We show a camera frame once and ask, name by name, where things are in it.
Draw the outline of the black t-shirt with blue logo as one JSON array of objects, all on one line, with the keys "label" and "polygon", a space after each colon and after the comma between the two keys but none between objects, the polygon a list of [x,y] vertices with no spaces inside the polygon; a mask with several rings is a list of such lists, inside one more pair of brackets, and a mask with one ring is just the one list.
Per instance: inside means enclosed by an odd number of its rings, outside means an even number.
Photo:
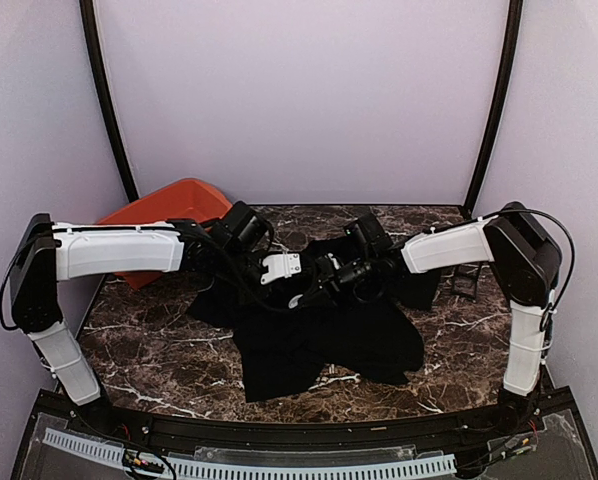
[{"label": "black t-shirt with blue logo", "polygon": [[281,283],[269,298],[270,310],[239,301],[237,288],[216,280],[199,293],[186,313],[212,327],[227,328],[240,353],[242,382],[249,402],[299,394],[313,386],[324,367],[334,364],[379,384],[406,385],[408,373],[424,364],[424,340],[406,316],[428,311],[441,273],[405,272],[371,287],[376,299],[363,303],[361,286],[336,306],[281,313],[302,280]]}]

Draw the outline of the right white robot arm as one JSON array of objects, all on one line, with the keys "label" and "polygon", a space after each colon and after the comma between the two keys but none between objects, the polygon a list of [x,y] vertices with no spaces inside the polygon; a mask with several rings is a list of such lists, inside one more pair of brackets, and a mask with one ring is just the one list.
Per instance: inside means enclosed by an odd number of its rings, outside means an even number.
[{"label": "right white robot arm", "polygon": [[318,255],[316,284],[301,305],[358,303],[391,295],[429,301],[418,287],[433,273],[452,269],[452,288],[475,298],[484,267],[489,268],[511,313],[508,360],[489,424],[513,432],[538,410],[538,388],[553,339],[553,315],[571,280],[561,270],[561,247],[542,226],[551,215],[510,202],[502,209],[450,226],[430,226],[393,240],[372,213],[348,223],[343,239],[350,258]]}]

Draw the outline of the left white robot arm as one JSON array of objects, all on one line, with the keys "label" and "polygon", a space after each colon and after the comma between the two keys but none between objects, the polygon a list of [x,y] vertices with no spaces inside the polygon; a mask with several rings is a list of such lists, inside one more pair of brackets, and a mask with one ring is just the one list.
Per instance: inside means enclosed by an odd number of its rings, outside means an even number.
[{"label": "left white robot arm", "polygon": [[133,273],[198,271],[225,276],[258,304],[262,290],[288,277],[296,265],[289,253],[259,248],[274,237],[272,225],[238,202],[222,217],[199,222],[174,218],[151,223],[85,225],[34,215],[0,284],[0,323],[32,343],[80,417],[99,436],[120,427],[119,412],[67,325],[59,300],[63,283]]}]

